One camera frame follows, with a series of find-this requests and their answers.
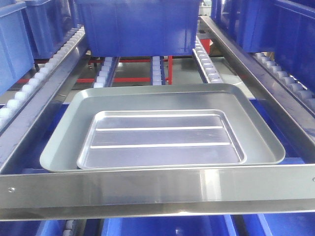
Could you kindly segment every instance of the blue crate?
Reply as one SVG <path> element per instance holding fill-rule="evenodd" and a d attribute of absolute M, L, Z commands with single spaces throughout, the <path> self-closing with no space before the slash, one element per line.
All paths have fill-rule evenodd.
<path fill-rule="evenodd" d="M 211 18 L 246 52 L 273 52 L 278 9 L 273 0 L 213 0 Z"/>
<path fill-rule="evenodd" d="M 101 236 L 237 236 L 230 215 L 105 219 Z"/>
<path fill-rule="evenodd" d="M 76 0 L 95 57 L 191 55 L 200 0 Z"/>
<path fill-rule="evenodd" d="M 303 3 L 315 7 L 314 2 Z M 276 0 L 276 6 L 280 14 L 275 61 L 315 91 L 315 8 L 288 0 Z"/>
<path fill-rule="evenodd" d="M 61 236 L 65 220 L 0 222 L 1 236 Z"/>
<path fill-rule="evenodd" d="M 313 236 L 315 213 L 244 215 L 249 236 Z"/>
<path fill-rule="evenodd" d="M 15 0 L 0 0 L 0 7 L 14 4 Z"/>
<path fill-rule="evenodd" d="M 25 0 L 25 2 L 27 8 L 23 10 L 23 18 L 33 57 L 34 59 L 51 58 L 65 43 L 66 33 L 72 27 L 62 14 L 61 0 Z"/>
<path fill-rule="evenodd" d="M 33 67 L 21 10 L 23 2 L 0 8 L 0 94 Z"/>

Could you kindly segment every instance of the screw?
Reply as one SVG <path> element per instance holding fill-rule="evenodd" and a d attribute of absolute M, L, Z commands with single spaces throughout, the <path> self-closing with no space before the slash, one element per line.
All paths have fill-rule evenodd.
<path fill-rule="evenodd" d="M 15 188 L 9 187 L 9 188 L 8 188 L 8 191 L 9 191 L 9 193 L 14 193 L 14 192 L 15 192 Z"/>

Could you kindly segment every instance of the metal bar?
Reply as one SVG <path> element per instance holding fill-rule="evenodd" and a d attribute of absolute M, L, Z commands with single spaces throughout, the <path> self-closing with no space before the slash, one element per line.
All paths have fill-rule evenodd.
<path fill-rule="evenodd" d="M 304 161 L 314 163 L 315 114 L 307 111 L 250 54 L 228 38 L 209 17 L 201 17 L 214 35 L 216 46 L 233 66 L 268 115 L 288 137 Z"/>
<path fill-rule="evenodd" d="M 168 77 L 166 78 L 169 85 L 173 84 L 173 56 L 168 56 Z"/>
<path fill-rule="evenodd" d="M 120 58 L 113 58 L 112 67 L 108 73 L 108 78 L 106 80 L 105 87 L 112 87 L 119 60 L 120 60 Z"/>
<path fill-rule="evenodd" d="M 314 211 L 313 169 L 280 165 L 1 176 L 0 219 Z"/>
<path fill-rule="evenodd" d="M 52 73 L 19 115 L 0 136 L 0 173 L 12 172 L 12 166 L 23 158 L 23 151 L 40 137 L 65 100 L 89 57 L 84 56 L 84 37 Z"/>

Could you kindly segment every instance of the plastic container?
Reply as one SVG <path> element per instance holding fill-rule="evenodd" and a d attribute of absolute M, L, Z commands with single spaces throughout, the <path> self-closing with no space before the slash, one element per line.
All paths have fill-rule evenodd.
<path fill-rule="evenodd" d="M 313 236 L 315 213 L 244 215 L 249 236 Z"/>
<path fill-rule="evenodd" d="M 94 57 L 191 55 L 200 0 L 76 0 Z"/>
<path fill-rule="evenodd" d="M 315 8 L 288 0 L 276 0 L 276 6 L 280 13 L 275 61 L 315 91 Z"/>
<path fill-rule="evenodd" d="M 48 59 L 67 40 L 72 26 L 62 16 L 61 0 L 25 0 L 23 18 L 34 59 Z"/>
<path fill-rule="evenodd" d="M 0 222 L 1 236 L 61 236 L 65 220 Z"/>
<path fill-rule="evenodd" d="M 24 2 L 0 8 L 0 94 L 33 67 L 21 10 Z"/>
<path fill-rule="evenodd" d="M 15 0 L 1 0 L 0 1 L 0 7 L 11 5 L 14 3 L 15 3 Z"/>
<path fill-rule="evenodd" d="M 237 236 L 230 215 L 105 219 L 101 236 Z"/>
<path fill-rule="evenodd" d="M 273 0 L 213 0 L 211 18 L 246 52 L 273 52 L 277 11 Z"/>

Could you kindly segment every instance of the metal tray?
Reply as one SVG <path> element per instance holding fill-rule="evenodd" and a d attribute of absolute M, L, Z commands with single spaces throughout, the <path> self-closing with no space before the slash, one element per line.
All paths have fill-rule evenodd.
<path fill-rule="evenodd" d="M 133 136 L 126 134 L 128 128 L 138 130 Z M 237 87 L 203 84 L 81 91 L 40 163 L 52 172 L 175 169 L 276 164 L 284 155 L 281 143 Z"/>
<path fill-rule="evenodd" d="M 156 168 L 245 160 L 222 111 L 103 111 L 93 119 L 77 165 Z"/>

